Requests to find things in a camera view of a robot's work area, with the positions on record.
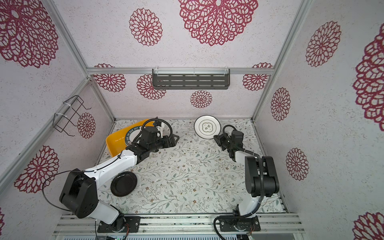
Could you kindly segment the small white clover-emblem plate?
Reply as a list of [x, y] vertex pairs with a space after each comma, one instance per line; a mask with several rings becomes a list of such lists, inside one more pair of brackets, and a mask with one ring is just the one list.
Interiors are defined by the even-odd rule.
[[221, 132], [219, 120], [213, 116], [204, 115], [195, 120], [194, 130], [198, 137], [211, 140]]

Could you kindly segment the small green-rim lettered plate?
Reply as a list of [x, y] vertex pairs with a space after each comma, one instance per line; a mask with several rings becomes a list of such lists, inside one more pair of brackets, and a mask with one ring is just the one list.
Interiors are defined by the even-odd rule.
[[136, 127], [129, 129], [125, 135], [126, 146], [131, 145], [132, 142], [134, 141], [134, 139], [139, 135], [140, 132], [141, 132], [140, 126], [136, 126]]

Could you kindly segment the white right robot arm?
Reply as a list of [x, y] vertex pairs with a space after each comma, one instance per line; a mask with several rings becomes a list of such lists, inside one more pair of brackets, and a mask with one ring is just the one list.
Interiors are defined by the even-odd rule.
[[265, 198], [270, 198], [280, 190], [280, 183], [271, 156], [260, 156], [243, 145], [244, 134], [233, 130], [230, 135], [215, 135], [214, 140], [236, 163], [245, 167], [245, 185], [248, 197], [234, 210], [234, 219], [249, 218], [256, 214]]

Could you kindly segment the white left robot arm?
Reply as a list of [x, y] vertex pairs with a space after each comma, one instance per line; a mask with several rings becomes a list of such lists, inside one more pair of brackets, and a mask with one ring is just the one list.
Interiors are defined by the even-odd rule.
[[118, 196], [122, 195], [122, 190], [134, 190], [136, 184], [130, 183], [129, 179], [136, 181], [137, 178], [126, 170], [148, 158], [152, 152], [175, 147], [179, 139], [173, 133], [163, 135], [161, 127], [143, 127], [132, 143], [117, 156], [85, 171], [70, 171], [59, 197], [60, 202], [79, 219], [93, 218], [106, 224], [109, 231], [121, 232], [127, 225], [125, 215], [99, 200], [98, 189], [113, 180], [116, 187], [111, 190]]

